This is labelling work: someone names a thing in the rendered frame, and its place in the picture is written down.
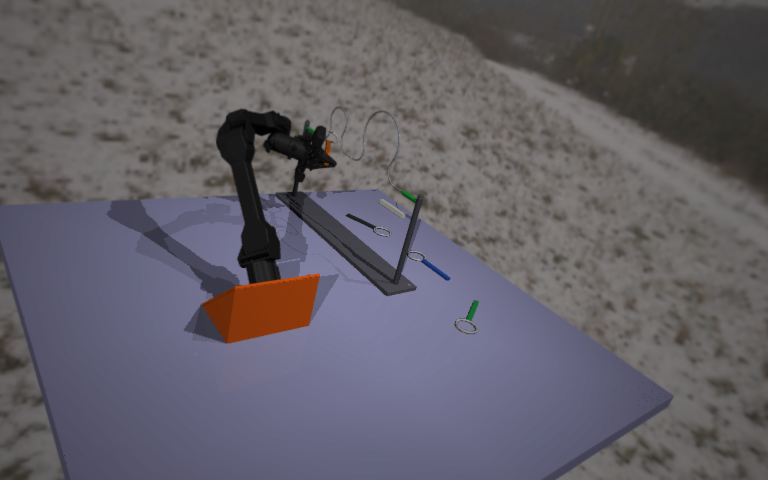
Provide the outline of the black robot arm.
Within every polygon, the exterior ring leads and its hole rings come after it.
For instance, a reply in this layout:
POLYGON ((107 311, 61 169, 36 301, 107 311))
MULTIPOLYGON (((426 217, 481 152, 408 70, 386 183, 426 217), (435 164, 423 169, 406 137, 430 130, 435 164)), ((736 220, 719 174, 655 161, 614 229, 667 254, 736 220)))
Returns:
POLYGON ((273 150, 285 155, 291 125, 290 119, 274 111, 260 114, 241 108, 228 113, 218 129, 216 146, 231 167, 244 216, 238 261, 247 268, 250 284, 281 279, 276 265, 281 259, 280 241, 275 227, 265 220, 252 167, 255 134, 270 134, 263 145, 267 153, 273 150))

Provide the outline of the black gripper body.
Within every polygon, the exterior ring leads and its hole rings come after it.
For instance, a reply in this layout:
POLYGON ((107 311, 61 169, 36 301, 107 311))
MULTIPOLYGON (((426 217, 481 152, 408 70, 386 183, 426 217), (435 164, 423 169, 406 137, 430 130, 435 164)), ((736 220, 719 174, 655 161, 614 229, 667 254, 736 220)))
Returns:
POLYGON ((314 158, 312 156, 317 156, 318 152, 320 151, 320 147, 322 147, 325 141, 325 138, 326 128, 323 126, 318 126, 316 128, 312 137, 312 144, 309 141, 305 143, 298 140, 297 136, 294 138, 291 137, 290 145, 285 155, 288 156, 287 159, 289 160, 291 160, 291 158, 299 160, 299 163, 295 169, 294 178, 296 181, 301 183, 303 182, 305 179, 304 171, 306 168, 310 169, 312 167, 314 158))

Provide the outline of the grey rectangular bar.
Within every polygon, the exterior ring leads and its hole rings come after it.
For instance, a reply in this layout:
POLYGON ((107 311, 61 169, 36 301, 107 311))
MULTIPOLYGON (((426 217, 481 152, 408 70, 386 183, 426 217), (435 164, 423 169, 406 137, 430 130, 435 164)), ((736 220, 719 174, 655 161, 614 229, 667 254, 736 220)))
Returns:
POLYGON ((406 214, 404 212, 400 211, 399 209, 397 209, 396 207, 394 207, 384 199, 380 199, 379 203, 384 207, 386 207, 387 209, 389 209, 390 211, 392 211, 393 213, 395 213, 396 215, 398 215, 399 217, 405 218, 406 214))

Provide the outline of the grey loop with green handle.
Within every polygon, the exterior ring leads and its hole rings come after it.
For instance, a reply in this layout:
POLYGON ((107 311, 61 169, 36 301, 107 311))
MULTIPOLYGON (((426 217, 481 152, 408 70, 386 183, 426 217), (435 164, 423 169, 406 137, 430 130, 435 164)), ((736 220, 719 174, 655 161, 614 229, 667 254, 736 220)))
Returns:
POLYGON ((476 308, 477 308, 477 306, 478 306, 478 303, 479 303, 479 301, 476 301, 476 300, 474 300, 474 302, 473 302, 473 305, 472 305, 472 307, 471 307, 471 309, 470 309, 470 312, 469 312, 469 314, 468 314, 468 316, 467 316, 467 319, 457 319, 457 320, 456 320, 456 322, 455 322, 455 325, 456 325, 456 327, 457 327, 457 328, 458 328, 460 331, 462 331, 462 332, 465 332, 465 333, 468 333, 468 334, 474 334, 474 333, 476 333, 476 332, 477 332, 478 328, 477 328, 476 324, 474 324, 474 323, 472 322, 472 318, 473 318, 473 316, 474 316, 474 313, 475 313, 475 311, 476 311, 476 308), (466 321, 466 322, 469 322, 469 323, 471 323, 471 324, 472 324, 472 325, 475 327, 475 331, 472 331, 472 332, 471 332, 471 331, 466 331, 466 330, 463 330, 463 329, 461 329, 461 328, 458 326, 458 324, 457 324, 457 323, 458 323, 458 321, 466 321))

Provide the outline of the grey loop with blue handle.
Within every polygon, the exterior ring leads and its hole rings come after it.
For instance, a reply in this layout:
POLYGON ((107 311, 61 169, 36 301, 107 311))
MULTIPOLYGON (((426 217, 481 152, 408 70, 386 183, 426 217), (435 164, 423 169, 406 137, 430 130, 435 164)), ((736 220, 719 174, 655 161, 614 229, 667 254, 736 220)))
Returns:
POLYGON ((438 268, 436 268, 434 265, 432 265, 432 264, 431 264, 431 263, 429 263, 427 260, 425 260, 425 259, 426 259, 426 256, 425 256, 423 253, 421 253, 421 252, 418 252, 418 251, 409 251, 409 252, 407 253, 407 255, 408 255, 408 257, 410 257, 410 258, 411 258, 411 259, 413 259, 413 260, 416 260, 416 261, 421 261, 421 262, 422 262, 422 263, 424 263, 426 266, 428 266, 430 269, 432 269, 434 272, 436 272, 436 273, 437 273, 437 274, 439 274, 441 277, 443 277, 445 280, 447 280, 447 281, 448 281, 448 280, 450 280, 450 277, 449 277, 449 276, 447 276, 445 273, 443 273, 443 272, 442 272, 442 271, 440 271, 438 268), (413 257, 411 257, 411 256, 409 255, 409 253, 411 253, 411 252, 414 252, 414 253, 419 253, 419 254, 421 254, 422 256, 424 256, 424 259, 416 259, 416 258, 413 258, 413 257))

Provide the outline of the black-handled grey loop tool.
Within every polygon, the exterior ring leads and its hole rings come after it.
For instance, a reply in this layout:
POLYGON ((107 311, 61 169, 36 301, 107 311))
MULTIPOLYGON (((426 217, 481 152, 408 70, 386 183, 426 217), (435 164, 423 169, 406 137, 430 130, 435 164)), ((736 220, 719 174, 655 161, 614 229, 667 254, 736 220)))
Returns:
POLYGON ((374 232, 375 232, 376 234, 378 234, 378 235, 381 235, 381 236, 390 236, 390 235, 391 235, 391 231, 390 231, 390 230, 388 230, 388 229, 386 229, 386 228, 383 228, 383 227, 376 227, 376 226, 374 226, 374 225, 372 225, 372 224, 370 224, 370 223, 368 223, 368 222, 366 222, 366 221, 364 221, 364 220, 362 220, 362 219, 360 219, 360 218, 358 218, 358 217, 355 217, 355 216, 353 216, 353 215, 351 215, 351 214, 349 214, 349 213, 348 213, 346 216, 347 216, 347 217, 349 217, 349 218, 351 218, 351 219, 353 219, 353 220, 355 220, 355 221, 357 221, 357 222, 359 222, 359 223, 362 223, 362 224, 364 224, 364 225, 366 225, 366 226, 368 226, 368 227, 370 227, 370 228, 374 229, 374 232), (390 234, 388 234, 388 235, 380 234, 380 233, 378 233, 378 232, 377 232, 375 229, 385 229, 385 230, 387 230, 387 231, 388 231, 390 234))

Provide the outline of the orange bar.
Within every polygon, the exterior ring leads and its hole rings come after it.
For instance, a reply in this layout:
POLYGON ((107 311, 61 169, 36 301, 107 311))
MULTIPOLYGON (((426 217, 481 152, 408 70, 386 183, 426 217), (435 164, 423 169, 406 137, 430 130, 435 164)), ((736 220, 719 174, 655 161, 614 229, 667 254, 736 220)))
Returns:
MULTIPOLYGON (((332 133, 333 135, 335 135, 335 137, 336 137, 336 141, 329 141, 329 140, 327 140, 327 139, 325 138, 325 141, 326 141, 326 148, 325 148, 325 152, 326 152, 326 153, 327 153, 329 156, 330 156, 330 148, 331 148, 331 143, 336 143, 336 142, 338 142, 338 136, 337 136, 337 135, 336 135, 336 134, 335 134, 333 131, 331 131, 330 133, 332 133)), ((329 164, 328 164, 328 163, 324 163, 324 165, 328 166, 329 164)))

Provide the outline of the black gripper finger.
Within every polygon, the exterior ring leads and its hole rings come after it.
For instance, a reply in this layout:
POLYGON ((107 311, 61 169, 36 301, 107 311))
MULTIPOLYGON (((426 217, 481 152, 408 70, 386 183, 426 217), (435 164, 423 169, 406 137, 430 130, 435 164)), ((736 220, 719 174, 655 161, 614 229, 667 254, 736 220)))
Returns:
POLYGON ((315 155, 313 155, 313 157, 314 157, 314 158, 313 158, 313 165, 312 165, 312 167, 310 168, 310 171, 312 171, 312 170, 314 170, 314 169, 320 169, 320 168, 332 168, 332 167, 335 167, 335 166, 336 166, 336 165, 332 165, 332 164, 329 164, 328 166, 326 166, 326 165, 324 165, 324 162, 320 162, 320 161, 317 161, 317 160, 316 160, 316 156, 315 156, 315 155))
POLYGON ((316 160, 317 160, 317 161, 320 161, 320 162, 324 162, 324 163, 332 164, 332 165, 337 165, 337 162, 336 162, 334 159, 332 159, 332 158, 331 158, 331 157, 330 157, 330 156, 329 156, 329 155, 328 155, 328 154, 327 154, 327 153, 326 153, 326 152, 323 150, 323 148, 322 148, 322 147, 320 147, 320 151, 318 152, 318 154, 317 154, 317 156, 316 156, 316 160))

